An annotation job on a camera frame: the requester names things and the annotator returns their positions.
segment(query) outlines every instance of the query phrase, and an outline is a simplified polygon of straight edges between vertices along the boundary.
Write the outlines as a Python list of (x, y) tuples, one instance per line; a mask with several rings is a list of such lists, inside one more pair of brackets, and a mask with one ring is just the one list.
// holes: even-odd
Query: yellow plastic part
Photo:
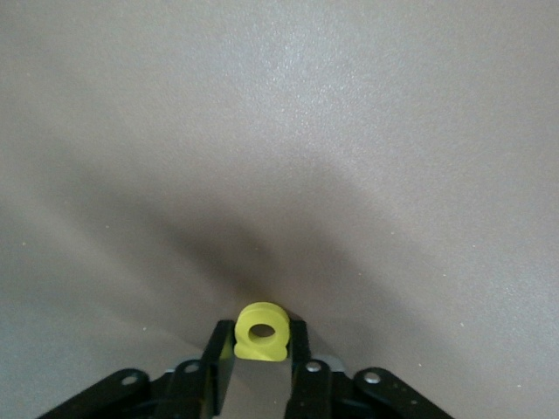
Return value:
[[(255, 326), (272, 328), (269, 336), (258, 335)], [(253, 303), (239, 314), (235, 325), (235, 355), (244, 360), (283, 361), (287, 358), (289, 316), (272, 303)]]

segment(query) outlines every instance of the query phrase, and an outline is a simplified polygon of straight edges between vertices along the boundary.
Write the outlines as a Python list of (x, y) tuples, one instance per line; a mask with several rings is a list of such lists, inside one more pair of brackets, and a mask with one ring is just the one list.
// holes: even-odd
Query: yellow object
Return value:
[(244, 360), (283, 361), (287, 358), (289, 316), (272, 303), (245, 307), (235, 325), (235, 355)]

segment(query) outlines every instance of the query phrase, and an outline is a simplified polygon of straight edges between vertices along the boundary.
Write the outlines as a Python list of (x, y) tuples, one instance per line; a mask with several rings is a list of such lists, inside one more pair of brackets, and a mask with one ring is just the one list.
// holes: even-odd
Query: round hole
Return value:
[(308, 364), (305, 366), (305, 368), (307, 369), (307, 371), (309, 373), (317, 373), (322, 369), (322, 365), (319, 364), (316, 361), (310, 361), (308, 362)]
[(269, 325), (254, 325), (249, 332), (255, 338), (269, 338), (273, 336), (276, 331)]
[(195, 373), (198, 369), (200, 369), (200, 364), (198, 362), (191, 362), (189, 365), (184, 367), (184, 372), (186, 374)]
[(369, 384), (378, 384), (381, 382), (381, 377), (377, 373), (368, 372), (363, 376), (364, 380)]
[(138, 381), (138, 377), (136, 377), (135, 375), (129, 375), (128, 377), (124, 377), (122, 379), (121, 384), (123, 386), (129, 386), (130, 384), (134, 384), (137, 381)]

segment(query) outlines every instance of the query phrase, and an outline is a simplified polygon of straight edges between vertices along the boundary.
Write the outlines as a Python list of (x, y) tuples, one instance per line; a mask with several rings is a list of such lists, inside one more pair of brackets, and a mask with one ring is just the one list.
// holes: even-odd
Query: gray surface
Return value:
[[(458, 419), (555, 416), (558, 22), (2, 2), (0, 417), (157, 376), (260, 299)], [(223, 417), (280, 418), (287, 391), (241, 363)]]

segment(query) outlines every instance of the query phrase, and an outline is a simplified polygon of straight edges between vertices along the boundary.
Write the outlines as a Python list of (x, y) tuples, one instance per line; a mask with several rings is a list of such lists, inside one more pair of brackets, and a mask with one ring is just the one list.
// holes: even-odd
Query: smooth gray background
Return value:
[[(558, 2), (2, 2), (0, 417), (256, 300), (458, 419), (559, 411)], [(280, 418), (240, 362), (223, 418)]]

